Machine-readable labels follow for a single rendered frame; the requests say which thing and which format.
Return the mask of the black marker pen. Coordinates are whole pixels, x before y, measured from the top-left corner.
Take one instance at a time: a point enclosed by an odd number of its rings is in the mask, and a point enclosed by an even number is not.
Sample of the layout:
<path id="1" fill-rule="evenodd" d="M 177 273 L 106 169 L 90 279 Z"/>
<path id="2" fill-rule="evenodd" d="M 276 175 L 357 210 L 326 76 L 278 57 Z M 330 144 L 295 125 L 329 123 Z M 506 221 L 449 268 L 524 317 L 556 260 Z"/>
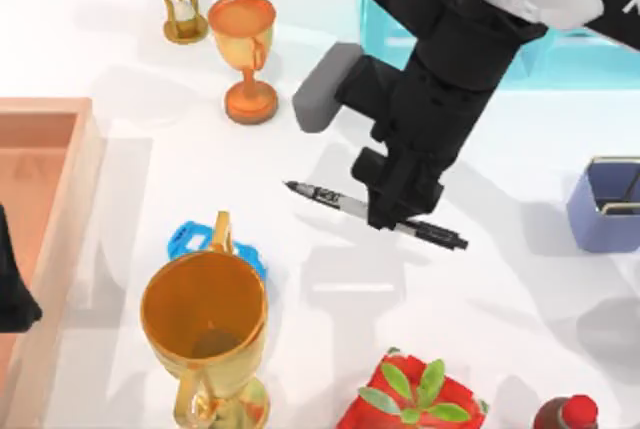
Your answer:
<path id="1" fill-rule="evenodd" d="M 284 184 L 308 200 L 367 221 L 368 205 L 363 201 L 312 184 L 298 181 L 285 181 Z M 458 233 L 427 222 L 405 220 L 396 223 L 392 230 L 448 250 L 466 250 L 468 247 L 468 242 Z"/>

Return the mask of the pale grey rounded box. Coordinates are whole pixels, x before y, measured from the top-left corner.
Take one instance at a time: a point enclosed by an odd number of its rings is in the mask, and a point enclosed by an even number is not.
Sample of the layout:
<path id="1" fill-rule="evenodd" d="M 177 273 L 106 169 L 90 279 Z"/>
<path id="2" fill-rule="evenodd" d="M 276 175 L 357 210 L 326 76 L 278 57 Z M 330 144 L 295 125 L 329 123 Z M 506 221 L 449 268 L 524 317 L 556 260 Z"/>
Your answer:
<path id="1" fill-rule="evenodd" d="M 362 55 L 359 44 L 336 42 L 304 79 L 291 98 L 303 132 L 320 133 L 331 124 L 342 106 L 338 87 Z"/>

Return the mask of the light blue rack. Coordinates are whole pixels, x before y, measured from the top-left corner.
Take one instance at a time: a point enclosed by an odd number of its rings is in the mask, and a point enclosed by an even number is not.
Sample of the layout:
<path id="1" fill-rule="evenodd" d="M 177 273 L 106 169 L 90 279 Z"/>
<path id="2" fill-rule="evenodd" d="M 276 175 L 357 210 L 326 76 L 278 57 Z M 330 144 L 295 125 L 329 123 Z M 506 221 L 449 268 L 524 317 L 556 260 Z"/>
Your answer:
<path id="1" fill-rule="evenodd" d="M 373 0 L 359 0 L 365 52 L 399 69 L 415 38 Z M 502 90 L 640 90 L 640 52 L 587 29 L 556 31 L 521 47 Z"/>

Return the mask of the blue-grey pen holder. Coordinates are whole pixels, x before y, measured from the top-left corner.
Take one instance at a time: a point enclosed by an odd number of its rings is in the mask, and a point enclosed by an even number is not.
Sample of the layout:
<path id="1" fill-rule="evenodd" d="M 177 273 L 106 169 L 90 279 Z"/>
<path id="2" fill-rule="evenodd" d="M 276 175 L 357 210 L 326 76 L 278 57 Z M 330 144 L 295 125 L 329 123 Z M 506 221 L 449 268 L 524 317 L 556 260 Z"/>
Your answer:
<path id="1" fill-rule="evenodd" d="M 566 208 L 580 249 L 591 253 L 640 249 L 640 156 L 592 158 Z"/>

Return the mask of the red plant pot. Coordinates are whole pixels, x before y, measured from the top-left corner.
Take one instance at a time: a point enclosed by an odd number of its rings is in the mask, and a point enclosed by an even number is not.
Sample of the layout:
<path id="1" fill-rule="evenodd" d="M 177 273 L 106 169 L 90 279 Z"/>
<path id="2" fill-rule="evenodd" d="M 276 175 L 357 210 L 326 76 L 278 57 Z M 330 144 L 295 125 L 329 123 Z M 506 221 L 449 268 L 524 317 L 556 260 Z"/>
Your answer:
<path id="1" fill-rule="evenodd" d="M 480 429 L 489 405 L 429 363 L 392 347 L 335 429 Z"/>

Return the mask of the small orange trophy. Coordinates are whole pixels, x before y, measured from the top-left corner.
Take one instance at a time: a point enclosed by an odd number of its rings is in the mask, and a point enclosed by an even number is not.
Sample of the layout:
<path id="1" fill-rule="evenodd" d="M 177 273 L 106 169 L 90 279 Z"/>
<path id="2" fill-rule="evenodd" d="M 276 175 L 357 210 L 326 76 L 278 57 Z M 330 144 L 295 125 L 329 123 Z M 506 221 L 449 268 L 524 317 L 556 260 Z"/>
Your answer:
<path id="1" fill-rule="evenodd" d="M 269 0 L 217 0 L 208 22 L 223 60 L 242 74 L 224 97 L 227 116 L 244 125 L 271 119 L 278 108 L 276 90 L 255 78 L 267 61 L 276 10 Z"/>

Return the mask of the blue plastic stapler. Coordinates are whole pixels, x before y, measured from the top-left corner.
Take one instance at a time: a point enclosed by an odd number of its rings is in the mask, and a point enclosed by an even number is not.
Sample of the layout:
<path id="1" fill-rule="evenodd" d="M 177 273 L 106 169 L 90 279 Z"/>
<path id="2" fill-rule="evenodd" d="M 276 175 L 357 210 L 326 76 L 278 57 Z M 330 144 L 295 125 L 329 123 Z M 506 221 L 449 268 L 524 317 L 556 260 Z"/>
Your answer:
<path id="1" fill-rule="evenodd" d="M 210 226 L 187 221 L 183 223 L 171 236 L 167 244 L 167 253 L 170 260 L 179 258 L 185 254 L 203 251 L 212 242 L 214 229 Z M 259 251 L 252 245 L 232 241 L 233 253 L 249 263 L 263 282 L 266 281 L 268 271 Z"/>

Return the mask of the large gold trophy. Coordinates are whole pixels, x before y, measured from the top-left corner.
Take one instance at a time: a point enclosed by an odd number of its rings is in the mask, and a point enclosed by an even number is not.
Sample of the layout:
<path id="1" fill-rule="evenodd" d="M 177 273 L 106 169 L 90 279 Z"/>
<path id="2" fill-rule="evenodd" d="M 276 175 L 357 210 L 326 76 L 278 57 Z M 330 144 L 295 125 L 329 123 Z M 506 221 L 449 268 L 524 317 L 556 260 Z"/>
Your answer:
<path id="1" fill-rule="evenodd" d="M 144 290 L 141 323 L 164 368 L 178 381 L 180 429 L 266 429 L 270 403 L 255 374 L 268 299 L 254 268 L 235 255 L 221 211 L 208 248 L 162 267 Z"/>

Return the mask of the brown bottle with red cap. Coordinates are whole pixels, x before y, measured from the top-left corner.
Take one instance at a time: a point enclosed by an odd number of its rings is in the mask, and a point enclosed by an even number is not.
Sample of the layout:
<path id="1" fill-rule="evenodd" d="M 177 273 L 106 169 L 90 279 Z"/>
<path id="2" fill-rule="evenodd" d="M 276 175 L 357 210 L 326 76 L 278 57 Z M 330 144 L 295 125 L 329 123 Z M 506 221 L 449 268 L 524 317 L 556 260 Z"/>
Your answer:
<path id="1" fill-rule="evenodd" d="M 589 396 L 555 397 L 537 411 L 532 429 L 599 429 L 599 409 Z"/>

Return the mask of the shallow salmon-coloured box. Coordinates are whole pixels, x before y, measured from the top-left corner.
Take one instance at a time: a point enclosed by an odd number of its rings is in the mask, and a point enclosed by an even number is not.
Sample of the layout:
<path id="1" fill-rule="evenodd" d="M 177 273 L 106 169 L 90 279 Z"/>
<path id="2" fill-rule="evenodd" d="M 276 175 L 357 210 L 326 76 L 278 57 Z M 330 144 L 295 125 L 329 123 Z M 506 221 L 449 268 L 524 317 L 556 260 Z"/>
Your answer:
<path id="1" fill-rule="evenodd" d="M 0 98 L 0 203 L 43 310 L 0 335 L 0 429 L 43 429 L 59 330 L 93 207 L 104 141 L 88 98 Z"/>

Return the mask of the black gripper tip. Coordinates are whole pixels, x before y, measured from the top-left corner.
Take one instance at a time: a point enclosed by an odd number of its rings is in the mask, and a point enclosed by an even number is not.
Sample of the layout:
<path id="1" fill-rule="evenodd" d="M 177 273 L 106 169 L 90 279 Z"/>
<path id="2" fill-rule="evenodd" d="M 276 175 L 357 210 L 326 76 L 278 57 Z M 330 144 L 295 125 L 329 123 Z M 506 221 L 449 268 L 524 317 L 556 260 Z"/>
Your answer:
<path id="1" fill-rule="evenodd" d="M 0 204 L 0 334 L 26 333 L 42 316 L 41 307 L 20 274 Z"/>

